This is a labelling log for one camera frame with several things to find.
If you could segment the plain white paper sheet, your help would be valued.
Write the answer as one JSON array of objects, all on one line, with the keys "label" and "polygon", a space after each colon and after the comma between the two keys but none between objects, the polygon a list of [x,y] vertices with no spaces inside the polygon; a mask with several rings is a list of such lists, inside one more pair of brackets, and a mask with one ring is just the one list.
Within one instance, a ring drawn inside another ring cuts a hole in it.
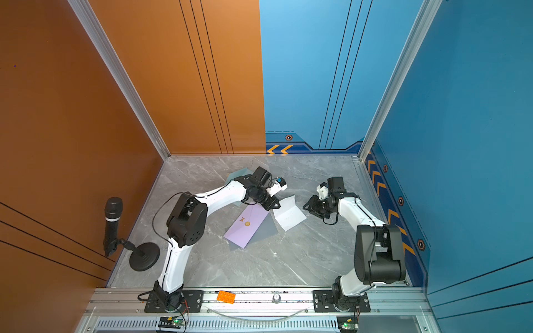
[{"label": "plain white paper sheet", "polygon": [[277,223],[285,232],[306,220],[305,214],[296,205],[295,196],[281,200],[280,208],[275,209],[273,213]]}]

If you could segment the grey envelope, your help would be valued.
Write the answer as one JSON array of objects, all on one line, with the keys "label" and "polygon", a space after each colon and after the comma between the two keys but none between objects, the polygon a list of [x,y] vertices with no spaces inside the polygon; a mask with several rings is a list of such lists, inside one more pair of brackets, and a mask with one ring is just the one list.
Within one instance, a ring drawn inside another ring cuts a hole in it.
[{"label": "grey envelope", "polygon": [[276,228],[276,224],[274,223],[273,216],[267,215],[261,226],[251,237],[250,241],[248,242],[248,245],[251,245],[258,241],[262,241],[268,237],[272,237],[277,234],[278,230]]}]

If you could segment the purple envelope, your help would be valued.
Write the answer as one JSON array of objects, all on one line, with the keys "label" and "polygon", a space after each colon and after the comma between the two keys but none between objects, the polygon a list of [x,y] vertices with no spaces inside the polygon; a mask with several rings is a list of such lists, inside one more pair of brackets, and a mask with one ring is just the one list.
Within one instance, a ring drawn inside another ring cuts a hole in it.
[{"label": "purple envelope", "polygon": [[240,248],[245,248],[268,213],[262,205],[247,205],[223,237]]}]

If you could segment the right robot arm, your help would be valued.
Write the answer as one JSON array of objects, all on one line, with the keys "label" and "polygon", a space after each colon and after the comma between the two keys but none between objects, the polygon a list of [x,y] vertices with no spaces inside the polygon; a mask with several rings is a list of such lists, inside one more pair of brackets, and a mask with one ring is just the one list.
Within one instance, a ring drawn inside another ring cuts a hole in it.
[{"label": "right robot arm", "polygon": [[343,217],[356,231],[353,268],[336,278],[328,301],[341,312],[368,312],[366,293],[377,284],[405,280],[407,269],[402,232],[375,217],[357,194],[349,192],[340,176],[317,186],[303,209],[326,223],[331,215]]}]

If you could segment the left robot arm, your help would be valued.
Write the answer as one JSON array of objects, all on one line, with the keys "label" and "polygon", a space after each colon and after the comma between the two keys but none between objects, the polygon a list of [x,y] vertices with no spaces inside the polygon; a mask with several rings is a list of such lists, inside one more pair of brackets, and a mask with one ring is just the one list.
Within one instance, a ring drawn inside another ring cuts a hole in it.
[{"label": "left robot arm", "polygon": [[226,185],[202,194],[181,192],[166,226],[169,246],[162,272],[154,282],[152,295],[166,312],[176,312],[184,303],[183,286],[187,261],[205,232],[210,214],[235,202],[259,205],[266,211],[281,208],[276,194],[287,189],[284,178],[272,178],[258,167],[252,174],[238,176]]}]

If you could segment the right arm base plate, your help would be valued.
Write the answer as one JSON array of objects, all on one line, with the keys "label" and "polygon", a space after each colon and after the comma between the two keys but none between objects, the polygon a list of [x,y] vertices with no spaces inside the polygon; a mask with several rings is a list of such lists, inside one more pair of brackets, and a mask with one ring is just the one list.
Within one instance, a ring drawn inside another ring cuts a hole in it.
[{"label": "right arm base plate", "polygon": [[313,290],[313,305],[317,313],[371,311],[370,301],[366,294],[362,296],[335,296],[331,290]]}]

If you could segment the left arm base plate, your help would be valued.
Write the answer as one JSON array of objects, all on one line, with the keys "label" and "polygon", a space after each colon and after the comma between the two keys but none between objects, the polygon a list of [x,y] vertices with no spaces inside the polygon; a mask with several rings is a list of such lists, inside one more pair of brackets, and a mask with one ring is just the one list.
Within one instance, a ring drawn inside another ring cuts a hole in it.
[{"label": "left arm base plate", "polygon": [[144,312],[196,314],[201,311],[203,297],[204,291],[199,289],[176,291],[162,298],[155,291],[151,291]]}]

